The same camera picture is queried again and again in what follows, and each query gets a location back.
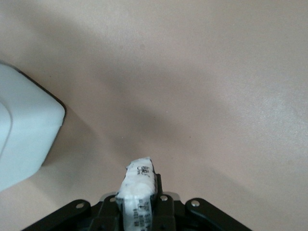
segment silver screw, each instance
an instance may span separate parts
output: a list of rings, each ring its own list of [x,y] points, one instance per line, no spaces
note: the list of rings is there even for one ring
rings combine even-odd
[[[78,205],[76,205],[76,208],[83,208],[83,206],[85,206],[85,203],[79,203]]]
[[[166,201],[166,200],[168,200],[168,197],[166,195],[162,195],[162,196],[160,196],[160,199],[162,201]]]
[[[192,201],[192,206],[193,207],[198,207],[200,205],[199,201],[193,200]]]

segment beige wall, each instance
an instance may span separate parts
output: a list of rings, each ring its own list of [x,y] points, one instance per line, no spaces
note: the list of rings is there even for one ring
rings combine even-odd
[[[67,106],[1,230],[116,191],[150,156],[165,191],[258,231],[308,228],[307,1],[2,1],[0,60]]]

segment white plastic object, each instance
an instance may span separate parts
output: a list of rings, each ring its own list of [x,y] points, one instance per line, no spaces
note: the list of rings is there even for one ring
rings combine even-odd
[[[0,64],[0,191],[38,171],[64,115],[51,95]]]
[[[154,167],[149,157],[127,166],[125,178],[115,199],[123,215],[124,231],[149,231],[152,224],[151,201],[157,194]]]

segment screw hole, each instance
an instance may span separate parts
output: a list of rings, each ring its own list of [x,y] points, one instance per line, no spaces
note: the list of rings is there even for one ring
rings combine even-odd
[[[160,196],[160,199],[161,199],[162,201],[167,201],[167,200],[168,200],[168,197],[167,197],[166,195],[162,195],[162,196]]]
[[[199,202],[199,201],[196,201],[196,200],[193,200],[193,201],[192,201],[192,206],[193,206],[193,207],[199,207],[199,205],[200,205],[200,202]]]
[[[76,208],[83,208],[83,206],[85,206],[85,203],[79,203],[78,205],[76,205]]]

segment white tape wrapped component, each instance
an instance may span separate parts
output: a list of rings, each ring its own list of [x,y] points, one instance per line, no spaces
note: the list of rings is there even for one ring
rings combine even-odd
[[[150,231],[151,200],[157,194],[154,167],[149,157],[134,160],[127,166],[126,176],[116,195],[123,213],[125,231]]]

